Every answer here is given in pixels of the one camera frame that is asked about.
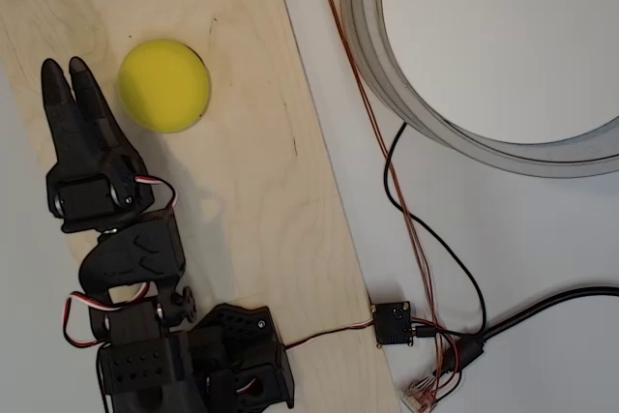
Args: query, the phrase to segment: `black wire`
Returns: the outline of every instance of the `black wire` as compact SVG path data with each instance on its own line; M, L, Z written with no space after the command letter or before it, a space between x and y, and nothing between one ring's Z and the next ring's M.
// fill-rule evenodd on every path
M290 350L290 349L295 348L295 347L297 347L297 346L299 346L299 345L301 345L303 343L306 343L310 339L319 338L320 336L327 336L328 334L342 333L344 331L361 331L363 329L369 328L370 326L373 326L373 324L374 323L371 322L371 323L368 323L368 326L362 326L362 327L359 327L359 328L339 328L339 329L333 329L331 331L323 331L322 333L317 333L317 334L309 336L309 337L307 337L305 339L301 339L301 340L298 340L296 342L293 342L293 343L290 343L288 345L285 345L284 348L286 350Z
M462 371L458 371L457 372L457 381L456 384L454 384L454 387L452 387L449 391L447 391L443 396L441 396L441 398L437 398L436 399L436 403L438 403L439 401L441 401L443 398L447 398L449 395L453 394L454 391L457 389L457 386L460 385L460 382L462 382Z
M389 148L389 154L387 155L387 160L385 161L385 168L383 170L383 185L385 187L385 193L387 194L387 197L389 197L389 201L392 203L392 205L394 205L394 207L396 207L401 212L403 212L403 209L392 196L391 188L389 187L389 168L391 166L391 161L392 161L392 158L394 157L394 152L396 151L396 146L398 145L398 141L401 138L402 134L404 133L406 126L407 126L406 123L402 123L402 126L399 127L398 133L396 134L396 137L394 138L394 141L392 142L391 147ZM462 263L462 261L457 257L456 253L452 250L451 247L447 245L447 243L443 240L443 238L439 236L436 232L434 232L434 230L431 227L429 227L429 225L427 225L427 223L423 221L421 218L413 215L410 212L408 212L408 215L413 221L417 222L434 239L436 239L441 246L443 246L443 248L447 251L447 253L454 259L454 261L457 263L460 269L464 272L466 277L470 279L471 283L473 284L473 287L475 287L475 292L477 292L477 296L479 297L479 300L480 300L480 307L482 308L482 324L481 324L480 329L476 333L466 334L466 333L459 333L457 331L448 331L448 330L442 330L440 331L440 333L449 334L452 336L458 336L461 338L471 337L471 336L473 337L480 336L484 332L484 329L486 328L486 324L487 324L486 300L484 299L484 294L482 293L482 289L477 284L477 281L475 280L471 272L468 270L468 268L466 268L464 263Z
M484 340L490 340L493 337L507 331L508 329L513 328L516 324L519 324L522 321L529 319L531 316L535 316L540 311L544 311L546 309L549 309L550 307L554 307L555 305L573 299L594 296L619 297L619 287L604 285L580 287L578 289L567 290L565 292L551 295L550 297L543 299L537 304L533 304L532 306L522 311L519 311L515 315L510 316L509 318L490 326L484 331L483 338Z
M103 401L103 411L105 413L109 413L109 406L107 405L107 397L105 396L105 392L103 389L103 376L102 376L102 368L101 368L101 351L104 348L110 346L109 342L104 343L97 350L97 357L95 359L95 371L97 372L97 382L99 383L99 392L101 393L101 400Z

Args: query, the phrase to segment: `plywood board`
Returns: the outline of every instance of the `plywood board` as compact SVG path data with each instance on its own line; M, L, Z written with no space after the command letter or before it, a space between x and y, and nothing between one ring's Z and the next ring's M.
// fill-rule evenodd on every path
M123 57L159 38L189 45L211 73L207 114L183 133L144 131L116 97ZM66 67L74 55L150 172L181 194L177 218L202 312L219 302L268 305L286 342L369 317L282 0L0 0L0 59L42 166L41 189L55 155L40 67L47 57ZM89 233L68 240L76 260L95 245ZM371 330L320 339L291 362L296 411L398 411Z

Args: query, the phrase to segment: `black cable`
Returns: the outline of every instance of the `black cable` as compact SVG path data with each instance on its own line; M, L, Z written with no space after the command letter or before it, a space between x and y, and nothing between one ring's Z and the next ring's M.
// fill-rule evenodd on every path
M549 309L550 307L554 307L555 305L567 302L569 300L594 296L619 297L619 287L604 285L580 287L579 289L566 290L565 292L551 295L550 297L543 299L537 304L533 304L532 306L522 311L519 311L515 315L510 316L509 318L490 326L484 331L482 337L484 338L484 341L490 340L495 336L498 336L499 334L507 331L508 329L513 328L516 324L519 324L522 321L529 319L532 316L535 316L540 311L544 311L546 309Z
M107 405L107 397L105 396L105 392L103 390L103 376L101 373L101 351L109 346L109 342L101 345L97 350L97 357L95 358L95 371L97 372L97 382L99 383L99 392L101 393L101 400L103 401L104 413L109 413L109 406Z
M389 201L394 205L394 207L396 207L401 212L403 212L403 209L392 196L391 189L389 187L389 168L391 166L391 160L394 157L394 152L396 151L396 146L398 145L398 141L401 138L402 134L404 133L406 126L407 126L406 123L402 123L402 126L399 127L398 133L396 134L396 137L394 137L394 141L392 142L391 147L389 148L389 154L387 155L387 160L385 161L385 168L383 170L383 185L385 187L385 193L387 194ZM477 296L479 297L479 300L480 300L480 307L482 308L482 324L480 326L480 329L476 333L466 334L466 333L459 333L457 331L447 331L447 330L441 331L441 333L449 334L452 336L458 336L461 338L471 337L471 336L475 337L475 336L481 335L484 332L486 328L486 324L487 324L486 300L484 299L484 294L482 293L482 289L477 284L477 281L475 280L471 272L468 271L468 268L466 268L464 263L462 263L462 261L457 257L456 253L452 251L452 248L447 245L447 243L443 240L443 238L439 236L436 232L434 232L434 230L431 227L429 227L429 225L427 225L426 222L423 221L421 218L413 215L410 212L408 212L408 215L414 222L417 222L434 239L436 239L441 246L443 246L443 248L447 251L447 253L454 259L454 261L457 263L460 269L464 272L466 277L470 279L471 283L473 284L473 287L475 287L475 292L477 292Z
M460 382L462 382L462 371L457 372L457 381L456 381L456 384L454 384L454 387L452 387L449 391L447 391L444 395L442 395L441 398L437 398L436 403L441 401L443 398L447 398L449 395L453 394L454 391L457 389L457 386L460 385Z

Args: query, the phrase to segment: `white wire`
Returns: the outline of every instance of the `white wire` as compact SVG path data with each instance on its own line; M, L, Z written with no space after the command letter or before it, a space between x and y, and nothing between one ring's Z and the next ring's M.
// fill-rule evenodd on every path
M155 178L151 176L135 176L135 181L138 184L149 184L151 186L156 186L159 184L164 184L169 187L172 186L171 184L168 185L166 182L164 182L163 179L159 179L159 178ZM178 201L178 192L174 188L172 188L172 195L173 197L169 202L169 206L174 208L176 206L176 202Z
M149 285L148 282L143 282L139 286L139 288L137 289L135 294L126 303L130 304L130 303L134 302L136 299L138 299L140 297L140 295L146 290L148 285ZM95 309L95 310L117 311L117 310L122 310L123 309L123 307L113 307L113 306L110 306L110 305L106 305L106 304L102 304L102 303L96 302L93 299L90 299L90 298L88 298L86 296L83 296L82 294L76 293L76 292L72 292L71 294L69 294L69 298L76 299L78 302L84 304L87 307L90 307L91 309Z

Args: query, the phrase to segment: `yellow foam ball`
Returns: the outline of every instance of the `yellow foam ball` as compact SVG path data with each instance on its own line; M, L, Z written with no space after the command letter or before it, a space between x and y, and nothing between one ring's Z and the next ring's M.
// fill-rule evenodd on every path
M210 88L204 63L175 41L138 45L118 74L120 98L129 116L158 133L176 133L193 125L206 111Z

